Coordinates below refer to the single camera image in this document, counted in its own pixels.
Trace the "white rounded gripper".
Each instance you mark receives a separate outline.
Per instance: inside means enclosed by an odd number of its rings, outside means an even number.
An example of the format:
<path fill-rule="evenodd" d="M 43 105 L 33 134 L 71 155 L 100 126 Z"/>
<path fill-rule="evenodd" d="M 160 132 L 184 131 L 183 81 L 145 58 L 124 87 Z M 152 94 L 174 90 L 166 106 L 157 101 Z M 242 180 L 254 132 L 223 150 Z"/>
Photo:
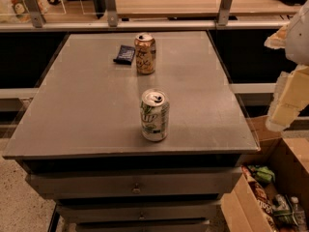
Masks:
<path fill-rule="evenodd" d="M 299 12 L 271 36 L 264 46 L 285 48 L 286 57 L 300 65 L 291 72 L 281 72 L 267 113 L 266 127 L 270 131 L 287 129 L 309 104 L 309 0 Z"/>

